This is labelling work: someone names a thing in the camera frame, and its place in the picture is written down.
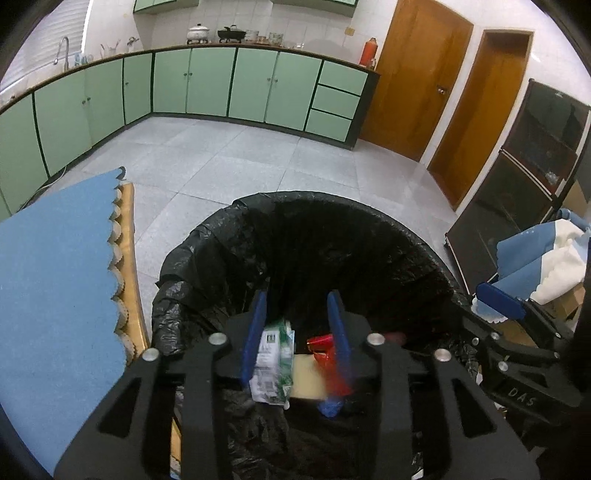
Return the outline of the green white carton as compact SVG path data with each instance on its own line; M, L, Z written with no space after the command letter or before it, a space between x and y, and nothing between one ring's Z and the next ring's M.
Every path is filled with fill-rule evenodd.
M290 408L294 386L294 330L287 320L263 329L249 390L252 400Z

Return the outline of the blue plastic glove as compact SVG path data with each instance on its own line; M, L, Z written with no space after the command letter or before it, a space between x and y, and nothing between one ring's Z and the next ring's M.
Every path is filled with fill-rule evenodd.
M335 418L344 406L342 398L328 398L318 403L318 411L327 418Z

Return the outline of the red paper cup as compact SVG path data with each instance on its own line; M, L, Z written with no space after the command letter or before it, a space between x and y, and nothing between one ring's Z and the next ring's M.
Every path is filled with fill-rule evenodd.
M307 346L322 372L329 395L332 397L351 395L353 393L351 386L339 373L332 334L311 337L307 341Z

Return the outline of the yellow sponge block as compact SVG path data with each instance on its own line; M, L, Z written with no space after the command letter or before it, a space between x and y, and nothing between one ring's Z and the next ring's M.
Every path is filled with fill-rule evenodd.
M293 387L291 387L290 397L311 401L328 399L325 377L313 355L294 355Z

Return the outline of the green lower kitchen cabinets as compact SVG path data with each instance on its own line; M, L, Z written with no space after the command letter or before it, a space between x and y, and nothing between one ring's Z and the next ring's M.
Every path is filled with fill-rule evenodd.
M351 149L379 75L320 54L243 43L116 55L34 86L1 110L1 215L151 116L260 126Z

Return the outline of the blue white cloth pile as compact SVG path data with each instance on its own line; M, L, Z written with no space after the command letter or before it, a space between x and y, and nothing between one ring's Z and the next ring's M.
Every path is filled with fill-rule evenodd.
M497 244L498 280L513 298L546 305L583 283L590 224L568 209Z

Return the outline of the blue foam mat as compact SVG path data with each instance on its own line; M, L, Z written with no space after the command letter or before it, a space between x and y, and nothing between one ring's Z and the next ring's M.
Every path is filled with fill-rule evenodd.
M1 406L47 473L126 366L111 270L123 175L94 176L1 223Z

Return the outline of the dark glass cabinet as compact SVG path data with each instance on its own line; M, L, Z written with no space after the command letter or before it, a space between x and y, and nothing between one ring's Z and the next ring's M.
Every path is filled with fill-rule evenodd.
M446 233L467 292L497 276L497 244L546 220L577 167L590 107L531 79L485 180Z

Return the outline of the brown wooden door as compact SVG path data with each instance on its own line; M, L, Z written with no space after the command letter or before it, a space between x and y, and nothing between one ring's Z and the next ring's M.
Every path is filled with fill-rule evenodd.
M451 122L428 170L453 209L477 180L520 91L533 34L486 30Z
M449 100L473 24L438 1L400 1L361 138L419 161Z

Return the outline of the black bin with liner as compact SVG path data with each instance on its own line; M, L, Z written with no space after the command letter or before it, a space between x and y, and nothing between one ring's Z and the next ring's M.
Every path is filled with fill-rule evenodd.
M195 227L165 258L152 303L152 343L190 349L267 294L267 318L294 328L295 350L329 331L327 299L408 349L444 347L465 367L475 351L461 335L465 297L447 266L410 229L352 200L315 192L235 200ZM238 479L363 479L377 433L370 396L346 400L335 418L303 400L288 408L224 391L228 450Z

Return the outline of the red thermos flask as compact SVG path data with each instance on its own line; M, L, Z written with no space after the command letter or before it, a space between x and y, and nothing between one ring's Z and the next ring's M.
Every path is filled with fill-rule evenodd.
M363 44L363 50L359 64L365 68L373 69L375 65L377 50L377 39L375 37L370 37L370 39L366 41L365 44Z

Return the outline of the black wok pan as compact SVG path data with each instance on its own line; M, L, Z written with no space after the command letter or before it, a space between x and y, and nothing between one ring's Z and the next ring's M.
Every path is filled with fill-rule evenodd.
M239 29L235 25L231 25L231 26L224 26L223 28L218 29L217 36L218 36L219 42L221 42L221 43L232 43L232 42L242 43L242 41L245 39L246 32L245 32L245 30Z

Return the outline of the white cooking pot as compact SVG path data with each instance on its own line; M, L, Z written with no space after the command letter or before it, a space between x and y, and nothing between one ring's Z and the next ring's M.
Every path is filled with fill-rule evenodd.
M197 24L189 27L186 33L186 44L207 44L209 34L211 34L211 30L207 26Z

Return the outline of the chrome sink faucet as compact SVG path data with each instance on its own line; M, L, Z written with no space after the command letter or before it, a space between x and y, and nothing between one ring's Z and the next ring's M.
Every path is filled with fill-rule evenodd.
M57 66L60 61L63 61L63 71L69 70L69 53L70 53L70 40L68 36L64 36L59 44L56 56L53 60L53 65Z

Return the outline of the white window blind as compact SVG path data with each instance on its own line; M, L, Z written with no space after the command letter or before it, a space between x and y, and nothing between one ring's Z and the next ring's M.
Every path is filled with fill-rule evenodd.
M53 64L58 44L70 40L69 58L84 47L89 0L65 0L47 15L19 49L1 81L1 89L12 86L29 74Z

